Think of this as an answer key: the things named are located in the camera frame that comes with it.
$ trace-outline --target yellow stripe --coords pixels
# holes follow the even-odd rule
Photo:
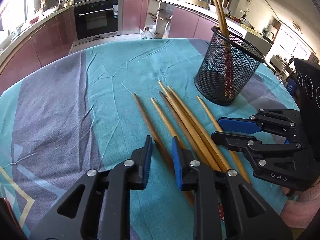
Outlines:
[[[19,226],[22,228],[24,225],[24,222],[26,220],[27,215],[29,214],[29,211],[35,202],[33,198],[31,198],[27,193],[25,193],[11,178],[10,176],[4,171],[4,169],[0,166],[0,170],[2,170],[2,175],[5,177],[5,179],[11,184],[11,186],[27,201],[26,206],[23,209],[23,212],[20,216],[19,220]]]

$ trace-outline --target pen holder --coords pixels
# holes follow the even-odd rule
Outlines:
[[[229,33],[228,39],[218,27],[211,30],[213,36],[194,82],[209,101],[227,106],[265,59],[258,49],[238,35]]]

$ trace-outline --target kitchen cabinet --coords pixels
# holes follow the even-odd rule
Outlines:
[[[193,38],[199,16],[175,7],[170,25],[169,38]]]
[[[148,5],[149,5],[149,0],[142,0],[141,14],[140,14],[140,29],[141,30],[143,30],[143,28],[146,25]]]
[[[41,67],[32,39],[29,38],[1,73],[0,95],[13,84]]]
[[[73,43],[69,11],[50,19],[31,39],[42,66],[67,56]]]
[[[123,0],[122,30],[140,28],[140,18],[143,0]]]
[[[218,25],[203,17],[199,17],[194,38],[211,41],[212,34],[213,34],[211,28],[213,26],[218,26]]]

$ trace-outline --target countertop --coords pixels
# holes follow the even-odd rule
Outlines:
[[[26,28],[24,31],[22,31],[15,39],[13,42],[11,42],[2,52],[0,55],[0,67],[2,63],[5,61],[5,59],[10,55],[10,53],[21,43],[25,38],[29,37],[33,31],[38,29],[41,25],[52,19],[53,17],[57,16],[58,14],[68,10],[69,7],[62,8],[48,16],[42,17],[39,19],[36,23],[32,24],[28,28]]]
[[[208,18],[214,19],[216,21],[218,21],[218,15],[215,11],[210,11],[209,9],[206,8],[202,8],[190,3],[186,3],[183,1],[177,1],[177,0],[158,0],[158,1],[162,1],[162,2],[166,2],[166,3],[170,3],[170,4],[174,4],[174,5],[178,5],[180,7],[184,7],[187,9],[190,9],[192,11],[198,12]],[[238,33],[240,33],[243,37],[246,36],[247,34],[247,30],[244,29],[243,27],[240,26],[240,24],[232,21],[231,19],[226,17],[226,21],[227,21],[227,26],[235,31],[237,31]]]

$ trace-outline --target gray stripe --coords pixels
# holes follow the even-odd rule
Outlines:
[[[257,112],[261,108],[286,109],[285,105],[276,98],[256,73],[252,75],[240,93]],[[278,135],[272,135],[272,137],[276,144],[281,144],[285,141],[284,137]]]
[[[204,56],[207,53],[209,42],[201,39],[188,39],[191,45],[202,55]]]
[[[16,143],[23,147],[19,165],[53,188],[68,190],[88,169],[104,169],[100,166],[86,90],[84,51],[53,62],[22,81],[12,133],[12,158]],[[17,166],[12,166],[13,180],[35,200],[26,219],[32,230],[58,196],[50,187],[28,179]]]

